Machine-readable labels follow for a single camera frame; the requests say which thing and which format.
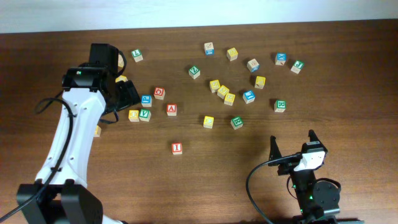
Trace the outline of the yellow C letter block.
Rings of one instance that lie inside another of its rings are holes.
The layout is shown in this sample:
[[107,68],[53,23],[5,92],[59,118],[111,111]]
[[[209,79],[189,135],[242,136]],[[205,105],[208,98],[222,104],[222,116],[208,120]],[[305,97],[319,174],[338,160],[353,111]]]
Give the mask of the yellow C letter block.
[[212,116],[205,116],[203,120],[203,127],[212,129],[214,124],[214,117]]

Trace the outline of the red A letter block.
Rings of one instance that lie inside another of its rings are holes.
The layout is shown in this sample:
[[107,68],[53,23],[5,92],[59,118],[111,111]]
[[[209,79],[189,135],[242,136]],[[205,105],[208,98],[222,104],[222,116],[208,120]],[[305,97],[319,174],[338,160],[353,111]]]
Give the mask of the red A letter block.
[[167,115],[168,116],[176,116],[177,115],[177,105],[169,103],[166,107]]

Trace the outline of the red I letter block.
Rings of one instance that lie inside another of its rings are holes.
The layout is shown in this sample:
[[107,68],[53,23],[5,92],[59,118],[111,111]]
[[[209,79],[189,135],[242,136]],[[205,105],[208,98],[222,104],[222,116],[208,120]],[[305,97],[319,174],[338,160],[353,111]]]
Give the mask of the red I letter block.
[[172,143],[172,154],[178,155],[182,153],[183,153],[182,143],[180,142]]

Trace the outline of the green R letter block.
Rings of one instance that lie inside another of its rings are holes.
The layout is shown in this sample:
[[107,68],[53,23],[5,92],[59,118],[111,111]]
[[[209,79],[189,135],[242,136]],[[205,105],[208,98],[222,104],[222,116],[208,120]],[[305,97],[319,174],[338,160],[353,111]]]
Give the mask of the green R letter block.
[[243,119],[240,116],[236,116],[231,119],[231,126],[233,127],[234,130],[241,128],[243,124],[244,124]]

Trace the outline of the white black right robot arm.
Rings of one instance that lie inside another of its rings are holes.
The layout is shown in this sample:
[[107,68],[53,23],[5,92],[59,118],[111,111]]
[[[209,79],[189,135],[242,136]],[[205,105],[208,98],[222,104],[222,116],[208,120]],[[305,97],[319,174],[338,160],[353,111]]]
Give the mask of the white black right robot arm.
[[309,141],[302,144],[301,151],[290,156],[282,156],[276,137],[270,137],[270,165],[278,167],[279,175],[289,176],[300,207],[301,214],[293,217],[294,223],[363,223],[355,218],[336,218],[340,213],[341,184],[315,177],[315,171],[324,164],[328,149],[314,130],[308,132],[308,137]]

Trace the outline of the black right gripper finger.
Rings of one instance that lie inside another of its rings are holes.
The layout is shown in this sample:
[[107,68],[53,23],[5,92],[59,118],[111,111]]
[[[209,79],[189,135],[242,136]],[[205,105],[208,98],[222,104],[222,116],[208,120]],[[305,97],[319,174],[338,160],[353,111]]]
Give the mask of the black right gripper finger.
[[308,146],[315,146],[315,145],[323,146],[323,143],[321,142],[321,140],[319,140],[314,130],[310,129],[308,131],[308,137],[310,139],[310,141],[307,143]]
[[270,153],[269,153],[269,160],[273,161],[276,159],[280,159],[282,157],[282,154],[280,153],[279,147],[276,142],[276,137],[271,136],[270,137]]

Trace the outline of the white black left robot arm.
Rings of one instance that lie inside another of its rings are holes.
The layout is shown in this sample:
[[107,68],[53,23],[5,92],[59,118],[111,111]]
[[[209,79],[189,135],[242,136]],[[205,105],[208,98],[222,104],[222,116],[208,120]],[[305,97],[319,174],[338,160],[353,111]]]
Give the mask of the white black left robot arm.
[[41,100],[39,114],[52,102],[62,105],[57,130],[47,158],[32,184],[17,191],[17,211],[28,223],[114,223],[103,205],[87,189],[87,167],[98,123],[106,114],[117,114],[141,98],[123,74],[118,60],[124,55],[110,44],[93,43],[87,62],[69,68],[62,92]]

